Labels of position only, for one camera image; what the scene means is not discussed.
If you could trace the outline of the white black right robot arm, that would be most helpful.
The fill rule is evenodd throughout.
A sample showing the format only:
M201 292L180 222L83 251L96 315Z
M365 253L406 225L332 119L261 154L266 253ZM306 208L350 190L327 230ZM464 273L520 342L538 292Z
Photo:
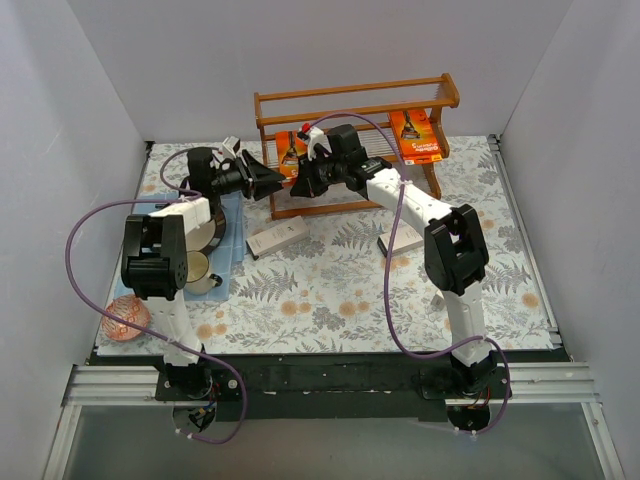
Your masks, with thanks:
M343 184L394 212L396 223L405 222L421 236L426 274L441 292L450 322L452 345L443 353L451 361L454 384L463 394L484 390L496 359L482 305L489 254L476 210L435 199L408 179L402 165L369 156L350 124L328 132L305 124L296 135L307 152L299 159L291 196L313 198Z

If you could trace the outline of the red patterned bowl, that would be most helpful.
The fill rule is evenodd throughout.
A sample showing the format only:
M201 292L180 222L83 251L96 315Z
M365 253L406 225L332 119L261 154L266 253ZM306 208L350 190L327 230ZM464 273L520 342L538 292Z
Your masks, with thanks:
M133 325L147 328L151 323L151 314L144 303L134 294L126 294L115 298L106 308L118 318ZM101 332L112 341L127 342L141 334L141 331L122 324L108 316L101 319Z

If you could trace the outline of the aluminium rail frame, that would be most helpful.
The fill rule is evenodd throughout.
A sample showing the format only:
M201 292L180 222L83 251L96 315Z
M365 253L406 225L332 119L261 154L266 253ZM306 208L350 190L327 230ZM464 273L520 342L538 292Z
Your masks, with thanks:
M589 366L557 348L506 350L512 398L494 389L489 433L458 432L458 399L417 383L427 366L387 352L214 355L250 392L237 436L221 446L170 423L191 402L165 387L159 341L99 334L63 397L64 479L619 479L623 472Z

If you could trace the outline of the orange Gillette Styler razor box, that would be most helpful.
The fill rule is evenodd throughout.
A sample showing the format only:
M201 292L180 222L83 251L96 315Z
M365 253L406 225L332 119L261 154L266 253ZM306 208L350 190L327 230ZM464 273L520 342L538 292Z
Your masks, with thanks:
M285 176L283 184L293 185L299 172L299 157L306 153L306 145L295 131L280 131L275 134L279 173Z

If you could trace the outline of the cream enamel mug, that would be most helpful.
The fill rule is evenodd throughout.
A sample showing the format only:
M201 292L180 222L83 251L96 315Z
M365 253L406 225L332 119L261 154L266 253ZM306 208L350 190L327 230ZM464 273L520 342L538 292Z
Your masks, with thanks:
M209 257L200 251L187 253L187 280L185 290L191 295L205 295L221 286L223 279L212 271Z

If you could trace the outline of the black rimmed cream plate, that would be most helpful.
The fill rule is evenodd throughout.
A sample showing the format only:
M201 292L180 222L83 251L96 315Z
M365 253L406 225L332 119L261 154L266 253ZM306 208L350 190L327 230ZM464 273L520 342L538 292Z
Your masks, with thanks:
M223 240L226 227L226 215L220 208L215 211L209 222L186 235L186 249L210 255Z

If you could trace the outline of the white Harry's box black end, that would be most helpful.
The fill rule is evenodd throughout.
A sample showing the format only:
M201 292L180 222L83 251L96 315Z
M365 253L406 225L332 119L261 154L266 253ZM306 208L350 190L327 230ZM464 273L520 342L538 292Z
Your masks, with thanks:
M393 248L389 249L391 231L378 237L377 246L384 257L403 254L423 245L423 237L410 226L399 226L394 237Z

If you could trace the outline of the floral paper table mat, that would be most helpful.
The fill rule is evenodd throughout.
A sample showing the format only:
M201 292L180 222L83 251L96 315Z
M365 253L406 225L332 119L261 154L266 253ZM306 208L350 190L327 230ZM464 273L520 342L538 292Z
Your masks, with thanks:
M488 139L453 137L449 144L436 175L447 203L469 204L479 215L490 254L482 284L489 336L505 350L557 348L558 328ZM188 298L200 341L214 355L446 348L449 318L433 303L423 252L386 260L378 247L392 221L382 209L311 217L306 239L245 257L222 286Z

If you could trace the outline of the white Harry's box left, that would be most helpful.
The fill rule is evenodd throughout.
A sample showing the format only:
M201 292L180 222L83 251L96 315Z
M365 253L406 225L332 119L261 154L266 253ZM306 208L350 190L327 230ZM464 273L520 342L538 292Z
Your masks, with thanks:
M309 236L309 227L301 216L250 236L247 241L248 250L254 260L276 253Z

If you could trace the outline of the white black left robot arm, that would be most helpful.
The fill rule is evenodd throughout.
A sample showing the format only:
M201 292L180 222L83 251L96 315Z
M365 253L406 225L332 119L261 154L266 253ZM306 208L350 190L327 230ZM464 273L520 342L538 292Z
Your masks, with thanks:
M188 276L196 270L195 257L208 256L224 239L227 221L222 196L239 192L260 200L281 190L285 177L247 150L229 147L222 161L210 147L182 153L188 175L177 188L177 201L126 219L121 279L170 342L162 367L169 385L191 399L202 399L213 391L214 381L200 356L203 346L184 299Z

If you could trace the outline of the brown wooden three-tier shelf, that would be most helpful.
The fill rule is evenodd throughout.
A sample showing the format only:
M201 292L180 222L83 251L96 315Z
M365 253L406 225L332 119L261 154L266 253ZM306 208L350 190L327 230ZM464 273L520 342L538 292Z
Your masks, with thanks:
M358 93L373 90L393 88L416 87L435 85L437 87L435 98L432 100L420 100L416 102L404 102L384 104L367 107L357 107L353 111L317 111L300 114L266 117L262 112L262 105L269 101L281 101L297 98L309 98L335 94ZM438 77L427 77L413 80L398 80L391 82L376 82L351 86L299 90L292 92L254 94L254 109L256 126L260 133L262 145L263 164L269 162L268 143L275 139L273 134L267 134L265 128L273 125L299 123L306 136L311 135L311 130L326 119L353 117L364 121L362 125L336 126L323 130L316 138L316 143L307 144L307 152L303 156L303 173L296 178L292 186L294 191L301 189L305 198L317 198L326 193L331 185L343 183L346 187L363 197L361 201L342 204L329 204L278 210L274 195L269 196L270 213L273 220L289 219L300 216L311 216L331 213L343 213L347 211L376 208L378 204L372 201L365 193L365 182L377 171L379 166L388 170L393 167L391 157L370 157L365 153L365 147L360 143L360 132L376 130L382 137L386 137L385 130L391 126L389 122L380 125L375 124L369 117L373 114L389 114L404 111L409 108L429 109L428 123L435 129L437 141L444 146L443 155L450 154L448 140L445 137L441 123L442 109L445 107L456 108L459 106L460 95L452 76L444 73Z

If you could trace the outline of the white Harry's razor box right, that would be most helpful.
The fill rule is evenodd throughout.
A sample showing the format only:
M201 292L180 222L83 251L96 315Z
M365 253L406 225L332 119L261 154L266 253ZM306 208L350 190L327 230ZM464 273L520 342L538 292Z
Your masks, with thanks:
M430 301L430 308L433 312L441 312L446 308L444 297L436 292Z

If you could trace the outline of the orange Gillette Fusion razor box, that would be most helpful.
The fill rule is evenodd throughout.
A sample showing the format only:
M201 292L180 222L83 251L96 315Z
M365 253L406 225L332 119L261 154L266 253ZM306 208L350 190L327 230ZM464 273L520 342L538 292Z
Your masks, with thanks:
M443 159L442 148L424 109L392 111L388 120L406 165L432 164Z

